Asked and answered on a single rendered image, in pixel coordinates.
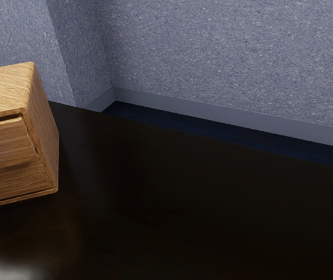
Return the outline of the wooden drawer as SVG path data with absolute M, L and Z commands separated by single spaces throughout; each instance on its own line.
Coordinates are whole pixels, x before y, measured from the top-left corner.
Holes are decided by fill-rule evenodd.
M 25 119 L 21 114 L 0 118 L 0 171 L 37 158 Z

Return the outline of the wooden drawer cabinet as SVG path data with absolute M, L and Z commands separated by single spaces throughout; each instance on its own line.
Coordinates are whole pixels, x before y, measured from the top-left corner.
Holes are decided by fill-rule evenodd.
M 58 190 L 59 132 L 34 62 L 0 67 L 0 118 L 21 114 L 37 158 L 0 171 L 0 205 Z

